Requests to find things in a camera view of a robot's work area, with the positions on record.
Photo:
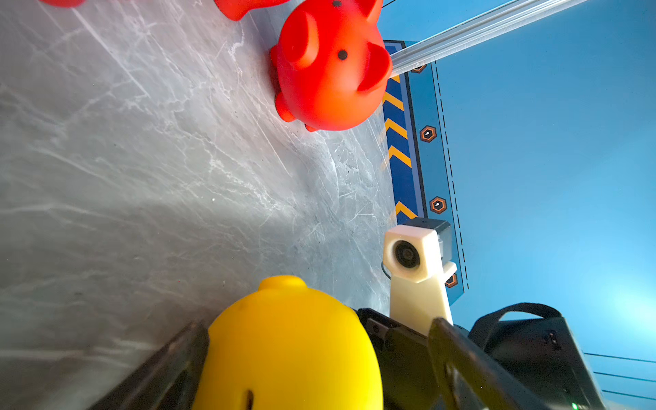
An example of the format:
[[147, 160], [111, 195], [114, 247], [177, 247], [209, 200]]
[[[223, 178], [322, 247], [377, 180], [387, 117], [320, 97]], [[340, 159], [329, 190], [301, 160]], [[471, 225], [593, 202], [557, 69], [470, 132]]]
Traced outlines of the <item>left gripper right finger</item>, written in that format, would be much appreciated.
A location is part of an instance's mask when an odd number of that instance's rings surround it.
[[546, 409], [548, 406], [463, 336], [449, 321], [432, 321], [428, 352], [447, 409], [465, 409], [459, 385], [487, 409]]

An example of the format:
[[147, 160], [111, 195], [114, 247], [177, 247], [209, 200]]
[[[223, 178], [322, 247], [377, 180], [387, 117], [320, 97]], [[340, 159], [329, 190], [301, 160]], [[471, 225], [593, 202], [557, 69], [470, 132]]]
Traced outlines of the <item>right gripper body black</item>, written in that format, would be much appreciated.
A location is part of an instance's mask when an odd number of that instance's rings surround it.
[[[428, 352], [429, 334], [423, 336], [372, 309], [360, 309], [357, 314], [379, 361], [384, 407], [447, 409]], [[606, 408], [558, 310], [540, 303], [517, 303], [479, 318], [471, 331], [454, 328], [545, 403], [546, 409]], [[487, 409], [469, 387], [458, 387], [465, 409]]]

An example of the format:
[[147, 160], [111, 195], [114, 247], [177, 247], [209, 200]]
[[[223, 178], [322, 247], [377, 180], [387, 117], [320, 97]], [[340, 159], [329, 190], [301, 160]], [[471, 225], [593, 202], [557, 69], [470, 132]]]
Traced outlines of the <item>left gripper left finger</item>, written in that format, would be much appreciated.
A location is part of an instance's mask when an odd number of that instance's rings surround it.
[[91, 408], [192, 408], [208, 346], [206, 326], [199, 321], [189, 323]]

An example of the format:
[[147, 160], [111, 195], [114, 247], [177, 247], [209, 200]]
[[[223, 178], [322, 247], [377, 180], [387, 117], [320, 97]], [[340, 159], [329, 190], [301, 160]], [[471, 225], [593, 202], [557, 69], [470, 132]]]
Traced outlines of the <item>yellow piggy bank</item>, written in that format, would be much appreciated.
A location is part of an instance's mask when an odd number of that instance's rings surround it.
[[355, 310], [296, 276], [263, 280], [221, 313], [196, 409], [381, 409], [379, 363]]

